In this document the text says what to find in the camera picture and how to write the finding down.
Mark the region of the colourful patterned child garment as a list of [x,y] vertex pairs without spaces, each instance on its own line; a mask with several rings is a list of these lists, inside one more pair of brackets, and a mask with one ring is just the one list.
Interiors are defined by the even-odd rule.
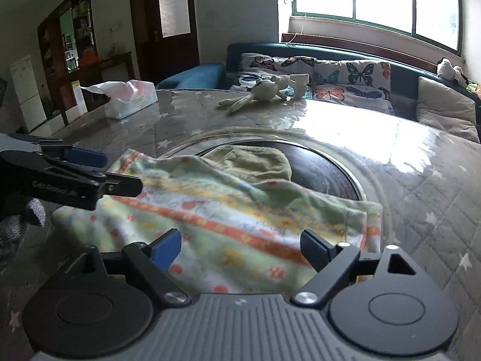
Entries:
[[300,236],[381,249],[382,207],[314,192],[282,178],[250,183],[198,156],[157,159],[124,152],[111,171],[140,178],[135,198],[105,196],[92,211],[64,206],[52,216],[79,245],[103,252],[150,243],[169,229],[182,236],[168,274],[188,292],[292,294],[314,275]]

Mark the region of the white refrigerator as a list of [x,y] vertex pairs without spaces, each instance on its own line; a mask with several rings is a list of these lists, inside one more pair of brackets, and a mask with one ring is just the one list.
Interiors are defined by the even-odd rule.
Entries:
[[35,130],[47,120],[29,55],[10,66],[11,78],[19,100],[26,131]]

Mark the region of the tissue box with tissue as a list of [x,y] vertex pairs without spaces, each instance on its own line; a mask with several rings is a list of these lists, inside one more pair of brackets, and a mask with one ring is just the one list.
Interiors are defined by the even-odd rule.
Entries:
[[128,80],[128,82],[103,82],[82,86],[82,90],[109,97],[105,105],[105,116],[122,120],[157,102],[157,92],[152,82]]

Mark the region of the grey quilted star table cover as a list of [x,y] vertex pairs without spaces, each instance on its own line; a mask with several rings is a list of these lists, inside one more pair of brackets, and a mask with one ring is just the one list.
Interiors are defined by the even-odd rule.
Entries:
[[135,150],[157,159],[198,156],[250,183],[293,182],[287,157],[230,144],[199,156],[192,145],[300,143],[357,178],[366,195],[357,201],[381,205],[380,251],[360,250],[349,283],[324,306],[293,304],[302,286],[292,294],[188,292],[168,271],[191,302],[156,305],[127,280],[122,249],[77,244],[52,220],[66,205],[44,200],[46,227],[28,227],[1,272],[2,359],[479,359],[480,146],[397,116],[316,100],[253,103],[231,114],[219,106],[230,97],[163,90],[124,121],[99,108],[58,136],[106,153],[107,173]]

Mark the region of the dark wooden door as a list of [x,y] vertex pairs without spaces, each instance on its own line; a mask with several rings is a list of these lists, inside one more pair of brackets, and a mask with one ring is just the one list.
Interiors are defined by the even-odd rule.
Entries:
[[140,78],[157,84],[200,64],[194,0],[130,0]]

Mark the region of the butterfly print pillow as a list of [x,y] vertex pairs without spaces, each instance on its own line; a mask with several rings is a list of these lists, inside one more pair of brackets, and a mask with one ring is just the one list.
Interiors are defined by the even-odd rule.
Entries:
[[394,115],[391,64],[383,60],[316,60],[313,100]]
[[258,79],[274,75],[308,73],[313,75],[316,59],[310,56],[279,57],[258,53],[242,53],[233,82],[234,91],[249,91]]

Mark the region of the white plush rabbit toy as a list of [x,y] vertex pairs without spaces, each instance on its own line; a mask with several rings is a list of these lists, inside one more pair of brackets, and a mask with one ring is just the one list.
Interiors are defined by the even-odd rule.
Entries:
[[309,79],[308,73],[274,75],[270,79],[258,79],[249,94],[221,100],[219,106],[228,108],[229,113],[235,113],[252,101],[270,103],[275,98],[283,101],[302,100],[306,94]]

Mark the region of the grey cushion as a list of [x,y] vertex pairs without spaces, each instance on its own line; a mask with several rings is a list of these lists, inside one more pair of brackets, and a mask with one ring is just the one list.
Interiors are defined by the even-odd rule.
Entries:
[[474,100],[442,83],[418,77],[416,115],[423,125],[480,143]]

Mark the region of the teal blue sofa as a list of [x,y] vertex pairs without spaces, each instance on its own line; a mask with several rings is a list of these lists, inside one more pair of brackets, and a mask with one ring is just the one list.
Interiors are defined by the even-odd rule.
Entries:
[[291,74],[308,75],[310,100],[369,108],[480,141],[480,99],[460,78],[332,47],[233,43],[225,63],[203,63],[157,88],[249,91],[260,79]]

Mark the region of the white plush toy on ledge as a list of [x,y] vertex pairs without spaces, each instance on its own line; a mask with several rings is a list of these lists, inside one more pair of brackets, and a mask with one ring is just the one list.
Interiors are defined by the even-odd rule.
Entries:
[[462,68],[453,66],[447,58],[442,58],[438,61],[437,75],[446,81],[457,83],[460,86],[466,87],[469,84],[469,79],[464,74]]

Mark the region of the green framed window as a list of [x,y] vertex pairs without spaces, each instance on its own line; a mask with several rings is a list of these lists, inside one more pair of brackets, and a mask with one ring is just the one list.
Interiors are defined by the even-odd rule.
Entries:
[[461,0],[293,0],[292,11],[366,24],[461,52]]

